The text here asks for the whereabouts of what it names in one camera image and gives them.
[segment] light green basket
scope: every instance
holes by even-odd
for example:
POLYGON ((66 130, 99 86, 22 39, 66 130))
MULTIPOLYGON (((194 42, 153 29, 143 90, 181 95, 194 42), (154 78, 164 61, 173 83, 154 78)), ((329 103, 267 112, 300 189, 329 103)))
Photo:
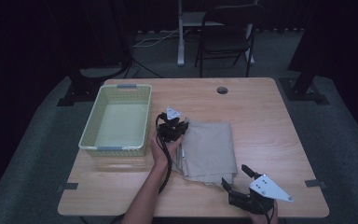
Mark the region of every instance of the light green basket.
POLYGON ((144 156, 150 85, 101 86, 79 147, 91 156, 144 156))

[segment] metal chair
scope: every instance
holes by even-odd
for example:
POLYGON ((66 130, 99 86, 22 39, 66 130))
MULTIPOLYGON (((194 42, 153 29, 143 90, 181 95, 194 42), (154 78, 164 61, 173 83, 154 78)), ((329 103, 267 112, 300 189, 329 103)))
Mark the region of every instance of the metal chair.
POLYGON ((235 58, 249 50, 246 76, 249 76, 250 59, 254 45, 254 32, 258 23, 263 20, 264 8, 260 5, 220 6, 206 11, 200 30, 200 42, 195 67, 200 60, 200 77, 202 77, 202 61, 205 59, 235 58), (252 24, 249 36, 246 36, 247 25, 252 24))

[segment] gray cloth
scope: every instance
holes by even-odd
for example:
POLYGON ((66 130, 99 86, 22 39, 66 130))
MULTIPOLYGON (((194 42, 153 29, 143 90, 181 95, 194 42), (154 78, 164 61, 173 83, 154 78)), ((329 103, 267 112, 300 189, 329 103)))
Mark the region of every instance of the gray cloth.
POLYGON ((222 177, 232 184, 238 172, 229 122, 190 120, 177 152, 172 169, 186 180, 220 186, 222 177))

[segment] dark background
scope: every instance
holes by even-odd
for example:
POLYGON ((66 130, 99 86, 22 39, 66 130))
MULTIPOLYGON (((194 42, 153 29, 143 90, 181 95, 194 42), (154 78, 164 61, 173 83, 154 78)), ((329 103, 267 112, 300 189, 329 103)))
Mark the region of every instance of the dark background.
MULTIPOLYGON (((77 68, 106 65, 106 61, 101 63, 98 50, 91 47, 96 44, 93 38, 85 42, 80 52, 97 51, 92 57, 95 61, 90 64, 71 61, 72 51, 62 44, 65 39, 59 32, 55 33, 57 24, 50 17, 46 2, 0 0, 0 178, 46 95, 77 68)), ((126 9, 120 10, 119 19, 130 31, 159 32, 178 26, 176 0, 125 2, 126 9)), ((184 0, 184 8, 205 9, 218 3, 211 0, 200 6, 184 0)), ((259 3, 267 13, 262 30, 284 32, 307 28, 289 68, 301 72, 311 67, 316 75, 332 78, 358 121, 358 2, 260 0, 259 3)), ((81 9, 71 4, 60 7, 62 12, 75 14, 81 9)), ((75 34, 79 29, 74 26, 67 32, 75 34)))

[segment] black cable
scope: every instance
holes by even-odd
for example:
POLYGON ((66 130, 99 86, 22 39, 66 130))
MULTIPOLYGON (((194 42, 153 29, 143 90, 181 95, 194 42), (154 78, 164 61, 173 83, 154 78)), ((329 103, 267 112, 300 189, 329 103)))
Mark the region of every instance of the black cable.
POLYGON ((129 72, 130 72, 131 67, 132 67, 132 62, 130 63, 130 66, 127 68, 127 72, 126 72, 126 74, 124 74, 123 79, 125 79, 125 78, 127 77, 127 75, 128 75, 129 72))
POLYGON ((110 75, 102 76, 102 77, 87 77, 87 79, 90 81, 102 83, 102 82, 105 82, 107 79, 119 76, 126 70, 128 71, 130 69, 130 67, 131 67, 131 60, 125 60, 125 62, 123 63, 123 66, 117 72, 110 74, 110 75))
POLYGON ((167 145, 165 144, 164 140, 161 137, 161 134, 159 133, 159 128, 158 128, 158 120, 159 119, 160 119, 160 115, 158 115, 157 118, 156 118, 156 131, 157 131, 158 140, 162 144, 162 146, 160 144, 158 144, 158 145, 162 149, 162 151, 164 152, 165 157, 167 157, 168 171, 167 171, 167 174, 165 175, 164 182, 159 187, 158 194, 160 194, 164 190, 165 186, 167 185, 168 180, 170 179, 171 170, 172 170, 172 159, 171 159, 170 151, 168 150, 167 145))
POLYGON ((272 217, 274 216, 274 212, 275 212, 275 206, 272 205, 272 209, 273 209, 273 210, 272 210, 272 216, 269 217, 268 212, 266 212, 266 210, 264 210, 264 207, 263 207, 263 205, 261 205, 260 202, 258 202, 257 200, 255 200, 253 197, 250 197, 250 199, 251 199, 252 201, 254 201, 255 203, 257 203, 258 206, 260 206, 261 210, 263 211, 264 216, 266 217, 267 223, 268 223, 268 224, 271 224, 271 220, 272 220, 272 217))
POLYGON ((147 71, 149 71, 149 72, 151 72, 152 74, 156 75, 157 77, 164 78, 164 77, 160 76, 159 74, 153 72, 152 70, 148 69, 148 68, 145 67, 143 64, 137 62, 135 59, 132 58, 132 60, 133 60, 134 62, 138 63, 139 65, 141 65, 141 66, 142 66, 144 69, 146 69, 147 71))
POLYGON ((133 74, 132 78, 138 78, 139 70, 141 70, 138 66, 133 66, 134 69, 136 69, 136 72, 133 74))

